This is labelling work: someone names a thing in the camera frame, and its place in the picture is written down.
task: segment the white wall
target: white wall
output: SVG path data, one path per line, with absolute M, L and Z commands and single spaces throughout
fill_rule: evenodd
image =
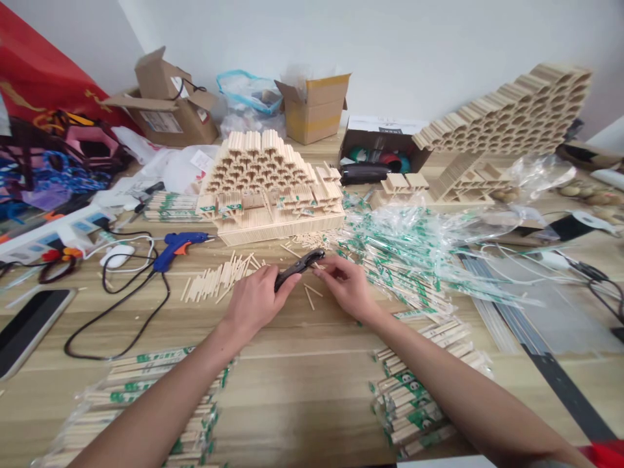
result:
M 353 72 L 349 112 L 431 120 L 549 60 L 595 71 L 582 136 L 624 115 L 621 0 L 4 1 L 108 92 L 166 45 L 213 92 L 235 68 L 337 64 Z
M 624 117 L 591 137 L 587 143 L 606 150 L 624 153 Z
M 105 92 L 136 86 L 144 54 L 117 0 L 2 0 Z

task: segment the white mouse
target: white mouse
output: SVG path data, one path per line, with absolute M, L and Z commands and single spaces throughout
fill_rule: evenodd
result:
M 125 244 L 119 244 L 110 249 L 106 255 L 102 257 L 102 260 L 99 261 L 101 266 L 104 266 L 106 260 L 108 260 L 113 255 L 117 254 L 125 254 L 125 255 L 117 255 L 109 261 L 107 268 L 119 268 L 122 266 L 129 257 L 127 255 L 132 255 L 135 252 L 135 248 Z

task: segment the hot glue gun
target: hot glue gun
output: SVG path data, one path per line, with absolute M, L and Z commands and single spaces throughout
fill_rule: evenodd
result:
M 176 255 L 186 255 L 188 245 L 205 242 L 209 237 L 206 233 L 167 234 L 164 237 L 164 243 L 167 244 L 167 248 L 154 262 L 154 271 L 162 273 L 169 271 L 171 262 Z

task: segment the red paper bag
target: red paper bag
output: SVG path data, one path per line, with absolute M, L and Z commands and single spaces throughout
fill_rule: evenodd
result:
M 142 134 L 80 67 L 0 3 L 0 92 L 9 115 L 44 127 L 57 110 L 84 114 Z

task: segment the wooden table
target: wooden table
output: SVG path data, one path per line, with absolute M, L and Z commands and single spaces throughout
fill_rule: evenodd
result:
M 324 159 L 336 163 L 340 138 L 339 134 L 309 146 L 296 146 L 313 164 Z M 422 172 L 426 177 L 435 176 L 450 160 L 450 155 L 433 155 Z M 494 158 L 493 162 L 501 166 L 510 163 L 504 157 Z M 546 194 L 536 206 L 543 213 L 581 207 L 557 194 Z M 148 229 L 155 236 L 201 228 L 141 220 L 132 225 L 133 231 Z M 284 241 L 239 246 L 236 251 L 255 252 L 257 258 L 285 268 L 294 258 L 279 247 L 280 242 Z M 577 243 L 582 247 L 570 249 L 570 256 L 624 280 L 624 241 L 595 232 Z M 157 246 L 162 249 L 163 243 L 158 242 Z M 139 244 L 136 247 L 138 252 L 146 251 Z M 193 345 L 211 331 L 224 314 L 228 298 L 216 306 L 214 300 L 185 304 L 179 298 L 192 273 L 229 260 L 231 251 L 218 240 L 191 246 L 190 255 L 175 260 L 167 275 L 172 297 L 132 354 Z M 22 370 L 0 384 L 0 389 L 5 390 L 0 397 L 0 467 L 23 467 L 45 454 L 75 407 L 75 395 L 106 374 L 105 363 L 71 359 L 62 351 L 73 331 L 116 301 L 115 296 L 102 290 L 98 271 L 97 261 L 87 261 L 80 272 L 56 284 L 87 289 L 79 292 Z M 112 283 L 117 286 L 127 278 L 128 275 L 113 275 Z M 228 460 L 233 467 L 346 467 L 392 462 L 393 454 L 370 411 L 372 395 L 367 387 L 367 381 L 383 377 L 381 367 L 369 356 L 382 342 L 342 312 L 316 277 L 308 273 L 304 281 L 324 293 L 323 298 L 313 297 L 317 310 L 310 310 L 303 287 L 297 287 L 282 312 L 243 350 L 227 387 L 218 395 L 222 415 L 216 427 L 215 458 Z M 2 302 L 13 301 L 33 285 L 29 281 L 14 287 Z M 87 329 L 74 342 L 75 349 L 104 356 L 118 352 L 164 294 L 162 281 L 153 279 L 136 298 Z M 599 320 L 616 325 L 615 319 L 589 293 L 587 301 Z M 496 381 L 572 444 L 586 444 L 588 440 L 531 360 L 524 354 L 505 356 L 498 352 L 469 297 L 454 297 L 453 304 L 459 308 L 457 315 L 472 325 L 475 346 L 491 357 Z M 396 307 L 396 302 L 386 301 L 383 305 Z M 0 326 L 6 325 L 18 309 L 0 309 Z M 624 437 L 624 357 L 559 358 L 611 429 L 618 437 Z M 419 458 L 472 452 L 471 446 L 457 436 L 422 452 Z

